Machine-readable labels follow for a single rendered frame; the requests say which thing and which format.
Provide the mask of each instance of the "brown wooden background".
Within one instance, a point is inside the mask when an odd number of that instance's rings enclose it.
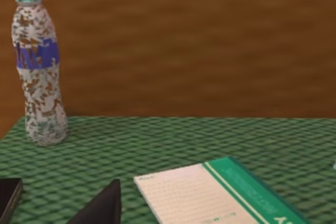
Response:
[[[336,116],[335,0],[45,0],[70,115]],[[0,137],[24,113],[0,8]]]

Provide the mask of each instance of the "blue label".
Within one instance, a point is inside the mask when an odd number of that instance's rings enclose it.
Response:
[[[58,45],[52,39],[44,39],[43,45],[38,45],[37,52],[31,48],[20,47],[16,44],[16,66],[22,69],[42,69],[52,67],[53,61],[59,63]]]

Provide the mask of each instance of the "green checkered surface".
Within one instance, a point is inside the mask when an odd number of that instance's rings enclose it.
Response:
[[[133,177],[235,156],[312,223],[336,223],[336,120],[70,117],[62,144],[36,147],[24,120],[0,141],[0,177],[21,177],[10,224],[65,224],[114,178],[122,224],[155,224]]]

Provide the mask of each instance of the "green strip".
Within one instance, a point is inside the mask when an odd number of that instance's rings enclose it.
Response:
[[[280,199],[269,187],[234,158],[221,158],[203,164],[259,223],[309,224],[300,213]]]

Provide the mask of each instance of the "black object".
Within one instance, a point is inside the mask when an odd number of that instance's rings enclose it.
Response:
[[[0,178],[0,224],[9,224],[22,192],[22,179]]]
[[[120,224],[120,181],[113,180],[82,208],[68,224]]]

